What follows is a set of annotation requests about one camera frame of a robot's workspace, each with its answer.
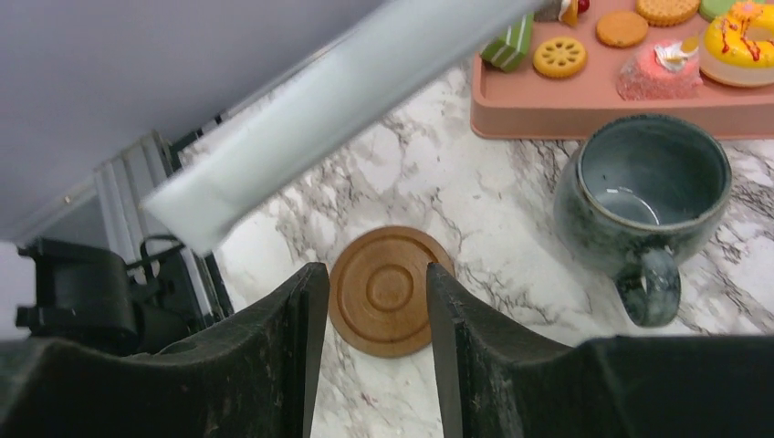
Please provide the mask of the yellow frosted donut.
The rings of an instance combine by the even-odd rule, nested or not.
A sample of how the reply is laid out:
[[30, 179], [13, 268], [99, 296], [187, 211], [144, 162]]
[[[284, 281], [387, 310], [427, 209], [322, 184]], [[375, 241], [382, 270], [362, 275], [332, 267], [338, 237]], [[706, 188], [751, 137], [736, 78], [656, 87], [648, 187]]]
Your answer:
[[734, 3], [706, 28], [699, 46], [701, 72], [741, 88], [773, 83], [773, 6]]

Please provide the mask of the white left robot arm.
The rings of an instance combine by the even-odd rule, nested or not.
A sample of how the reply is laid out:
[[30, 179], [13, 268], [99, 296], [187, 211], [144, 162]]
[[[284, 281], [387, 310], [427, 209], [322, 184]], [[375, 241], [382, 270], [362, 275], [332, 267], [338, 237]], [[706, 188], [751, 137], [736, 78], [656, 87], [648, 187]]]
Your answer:
[[17, 253], [36, 266], [36, 303], [16, 326], [109, 354], [157, 353], [211, 322], [171, 235], [150, 235], [138, 260], [94, 246], [40, 237]]

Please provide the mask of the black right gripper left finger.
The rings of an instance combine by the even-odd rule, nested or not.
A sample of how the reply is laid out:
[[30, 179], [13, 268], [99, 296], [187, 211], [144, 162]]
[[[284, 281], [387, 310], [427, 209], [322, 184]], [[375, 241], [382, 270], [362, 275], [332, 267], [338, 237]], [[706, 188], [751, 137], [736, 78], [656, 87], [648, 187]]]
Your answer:
[[63, 339], [1, 346], [4, 437], [307, 437], [329, 304], [325, 265], [156, 354]]

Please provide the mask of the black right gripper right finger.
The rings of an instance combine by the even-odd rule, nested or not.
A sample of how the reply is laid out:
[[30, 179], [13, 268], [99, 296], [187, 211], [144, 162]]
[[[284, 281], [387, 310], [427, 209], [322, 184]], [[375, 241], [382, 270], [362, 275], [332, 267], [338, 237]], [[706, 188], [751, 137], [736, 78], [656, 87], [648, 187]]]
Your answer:
[[613, 337], [569, 347], [426, 271], [447, 437], [770, 437], [770, 336]]

